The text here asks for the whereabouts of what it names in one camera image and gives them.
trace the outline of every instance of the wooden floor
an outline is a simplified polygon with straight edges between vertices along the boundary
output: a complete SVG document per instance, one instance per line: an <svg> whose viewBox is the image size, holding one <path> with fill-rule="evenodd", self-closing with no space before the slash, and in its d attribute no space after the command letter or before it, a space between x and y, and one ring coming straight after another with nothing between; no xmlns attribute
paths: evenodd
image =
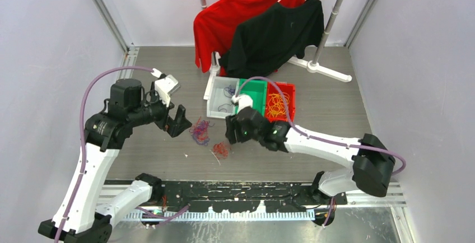
<svg viewBox="0 0 475 243"><path fill-rule="evenodd" d="M312 58L315 48L308 48ZM346 48L325 48L320 59L323 66L350 74L353 81L343 83L303 68L285 64L270 76L274 81L296 87L295 123L305 128L341 137L362 137L370 126ZM172 74L181 84L172 102L183 104L187 118L196 123L206 119L203 100L208 73L194 64L194 47L142 47L137 66L155 67ZM153 77L136 71L133 78L149 87ZM108 179L132 179L142 172L163 180L237 180L237 181L312 181L322 170L334 170L338 164L299 153L270 152L257 142L236 144L226 159L218 164L211 153L214 144L225 141L225 121L209 118L209 145L199 146L185 131L176 138L150 124L134 129L112 165Z"/></svg>

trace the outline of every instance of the robotic arm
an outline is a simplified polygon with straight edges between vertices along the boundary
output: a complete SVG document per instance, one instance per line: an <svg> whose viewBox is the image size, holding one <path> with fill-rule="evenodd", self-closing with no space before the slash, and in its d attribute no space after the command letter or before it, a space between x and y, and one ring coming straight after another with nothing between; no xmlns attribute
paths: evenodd
<svg viewBox="0 0 475 243"><path fill-rule="evenodd" d="M344 166L336 171L317 173L310 188L315 200L328 201L336 194L357 189L376 197L386 196L395 164L394 157L349 147L365 145L386 149L376 136L365 134L361 139L342 138L296 125L297 131L286 121L269 122L252 108L253 101L247 95L233 96L232 101L238 103L239 108L236 115L226 117L226 138L231 144L253 139L271 151L305 153ZM348 147L311 139L311 136L341 142Z"/></svg>
<svg viewBox="0 0 475 243"><path fill-rule="evenodd" d="M170 96L180 88L178 81L156 69L153 75L158 79L152 83L149 92L145 92L138 80L118 80L110 88L110 98L104 100L104 109L87 120L86 170L62 228L59 238L61 241L107 242L115 225L135 207L162 199L164 190L161 180L141 174L128 189L108 204L96 207L106 175L125 139L132 135L134 127L155 123L171 137L176 137L192 126L185 117L182 105L178 106L175 119L169 116L169 111L174 107ZM62 205L52 219L40 224L40 234L50 239L55 238L80 168L81 157Z"/></svg>

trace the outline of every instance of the red shirt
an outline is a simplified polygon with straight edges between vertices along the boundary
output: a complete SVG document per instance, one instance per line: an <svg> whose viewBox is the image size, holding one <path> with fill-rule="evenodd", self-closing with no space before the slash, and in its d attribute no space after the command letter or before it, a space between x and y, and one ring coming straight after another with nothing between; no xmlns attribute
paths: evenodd
<svg viewBox="0 0 475 243"><path fill-rule="evenodd" d="M224 55L230 48L236 27L269 9L278 0L219 0L201 11L193 22L195 64L204 72L211 66L211 53ZM282 0L294 8L305 0Z"/></svg>

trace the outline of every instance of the black shirt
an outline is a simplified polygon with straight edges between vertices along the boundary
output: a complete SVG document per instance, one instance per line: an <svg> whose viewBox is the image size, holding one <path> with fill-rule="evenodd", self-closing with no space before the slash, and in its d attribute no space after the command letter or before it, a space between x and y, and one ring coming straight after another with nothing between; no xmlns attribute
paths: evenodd
<svg viewBox="0 0 475 243"><path fill-rule="evenodd" d="M237 26L220 66L229 77L267 76L294 55L302 59L308 45L318 46L323 29L320 0L306 0L296 8L276 3Z"/></svg>

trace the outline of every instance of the garment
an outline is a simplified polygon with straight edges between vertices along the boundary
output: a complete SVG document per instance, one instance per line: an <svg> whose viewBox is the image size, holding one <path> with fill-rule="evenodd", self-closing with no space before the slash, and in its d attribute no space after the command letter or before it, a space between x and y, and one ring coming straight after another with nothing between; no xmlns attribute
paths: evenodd
<svg viewBox="0 0 475 243"><path fill-rule="evenodd" d="M230 48L236 27L269 9L278 0L219 0L201 11L193 22L195 63L207 72L211 53L225 54ZM284 7L297 7L305 0L282 0Z"/></svg>
<svg viewBox="0 0 475 243"><path fill-rule="evenodd" d="M275 3L236 28L220 65L229 77L267 76L294 55L302 59L308 45L318 46L323 30L320 0L306 0L296 8Z"/></svg>

